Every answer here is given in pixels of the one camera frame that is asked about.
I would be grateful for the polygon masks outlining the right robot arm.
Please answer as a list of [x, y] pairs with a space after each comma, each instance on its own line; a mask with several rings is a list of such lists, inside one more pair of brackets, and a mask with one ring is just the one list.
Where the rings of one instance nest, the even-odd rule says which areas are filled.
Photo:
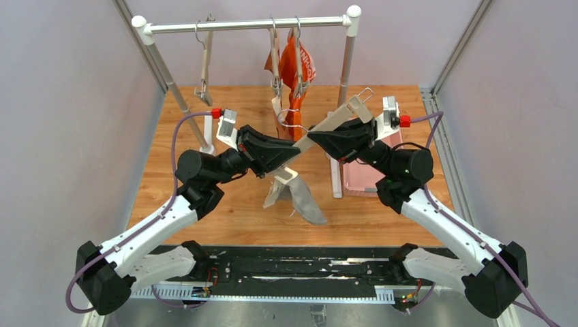
[[500, 317], [528, 286], [526, 250], [477, 230], [427, 189], [434, 177], [431, 151], [377, 139], [375, 123], [358, 119], [334, 131], [310, 131], [308, 138], [342, 163], [361, 161], [383, 174], [376, 183], [381, 203], [424, 227], [453, 253], [437, 255], [406, 244], [391, 257], [400, 279], [425, 279], [463, 294], [483, 315]]

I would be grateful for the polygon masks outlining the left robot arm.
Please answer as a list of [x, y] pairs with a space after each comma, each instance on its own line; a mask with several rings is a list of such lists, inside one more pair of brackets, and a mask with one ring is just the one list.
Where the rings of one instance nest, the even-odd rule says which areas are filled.
[[173, 194], [145, 220], [100, 245], [88, 240], [79, 246], [71, 284], [81, 289], [91, 307], [74, 307], [68, 288], [70, 311], [108, 315], [119, 309], [153, 274], [150, 268], [140, 268], [138, 261], [150, 260], [150, 251], [160, 243], [213, 211], [224, 196], [221, 184], [248, 172], [263, 178], [302, 153], [296, 141], [264, 135], [249, 125], [224, 138], [232, 146], [219, 155], [186, 150], [172, 160]]

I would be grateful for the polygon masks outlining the brown underwear white waistband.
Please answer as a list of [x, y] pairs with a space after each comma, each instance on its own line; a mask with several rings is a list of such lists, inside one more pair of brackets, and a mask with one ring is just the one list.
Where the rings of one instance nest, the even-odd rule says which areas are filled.
[[269, 29], [269, 40], [270, 52], [264, 69], [272, 73], [271, 89], [273, 91], [273, 98], [271, 99], [271, 105], [274, 112], [273, 120], [277, 130], [277, 137], [291, 140], [290, 130], [284, 126], [285, 121], [279, 121], [282, 117], [283, 84], [279, 73], [279, 40], [277, 31], [274, 28]]

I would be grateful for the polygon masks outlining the grey underwear white waistband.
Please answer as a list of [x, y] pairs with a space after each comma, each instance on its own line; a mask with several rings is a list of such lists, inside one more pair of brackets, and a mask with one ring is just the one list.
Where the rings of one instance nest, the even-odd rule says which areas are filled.
[[327, 224], [327, 219], [315, 201], [310, 188], [296, 171], [285, 168], [273, 172], [271, 176], [273, 184], [265, 198], [264, 208], [271, 207], [280, 200], [291, 201], [293, 209], [310, 224]]

